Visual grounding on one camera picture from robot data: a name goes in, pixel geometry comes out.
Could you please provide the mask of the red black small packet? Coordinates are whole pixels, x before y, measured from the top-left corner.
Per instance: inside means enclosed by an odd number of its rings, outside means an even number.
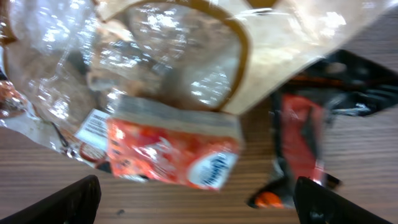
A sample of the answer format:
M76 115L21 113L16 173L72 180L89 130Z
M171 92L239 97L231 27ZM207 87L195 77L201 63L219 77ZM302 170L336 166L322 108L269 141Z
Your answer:
M275 160L251 208L292 208L299 177L328 190L341 180L325 172L323 133L338 115L365 117L397 104L397 72L338 50L301 71L271 94Z

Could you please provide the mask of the white brown snack pouch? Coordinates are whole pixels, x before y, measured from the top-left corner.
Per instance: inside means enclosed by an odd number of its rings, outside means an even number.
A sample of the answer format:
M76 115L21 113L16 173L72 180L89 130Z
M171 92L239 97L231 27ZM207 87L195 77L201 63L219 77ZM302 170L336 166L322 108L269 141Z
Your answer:
M396 1L2 1L1 126L103 147L122 95L242 114Z

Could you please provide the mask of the red white small box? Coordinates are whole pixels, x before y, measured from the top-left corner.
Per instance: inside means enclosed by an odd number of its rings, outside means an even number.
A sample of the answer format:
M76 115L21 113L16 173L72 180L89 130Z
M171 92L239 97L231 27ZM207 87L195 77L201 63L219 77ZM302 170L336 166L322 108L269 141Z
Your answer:
M106 120L114 176L219 191L243 149L237 116L124 96Z

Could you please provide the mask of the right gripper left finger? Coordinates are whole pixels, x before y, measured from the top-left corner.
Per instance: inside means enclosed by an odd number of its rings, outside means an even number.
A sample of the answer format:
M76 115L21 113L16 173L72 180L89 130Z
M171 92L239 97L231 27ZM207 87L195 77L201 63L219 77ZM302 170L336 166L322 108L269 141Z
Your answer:
M97 176L88 175L1 220L1 224L93 224L101 201Z

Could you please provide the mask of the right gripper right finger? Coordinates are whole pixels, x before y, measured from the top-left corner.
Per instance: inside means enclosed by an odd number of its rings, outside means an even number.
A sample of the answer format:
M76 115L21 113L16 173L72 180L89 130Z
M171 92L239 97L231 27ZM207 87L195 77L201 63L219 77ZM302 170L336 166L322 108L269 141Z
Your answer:
M307 177L297 180L294 204L300 224L391 224Z

